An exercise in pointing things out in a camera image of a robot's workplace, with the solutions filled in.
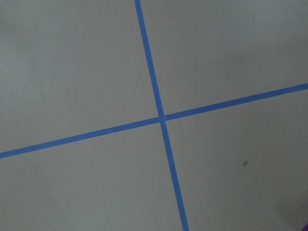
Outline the purple toy block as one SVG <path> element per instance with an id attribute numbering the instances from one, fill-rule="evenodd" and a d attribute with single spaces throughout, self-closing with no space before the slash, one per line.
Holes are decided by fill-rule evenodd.
<path id="1" fill-rule="evenodd" d="M 302 229 L 302 231 L 308 231 L 308 224 Z"/>

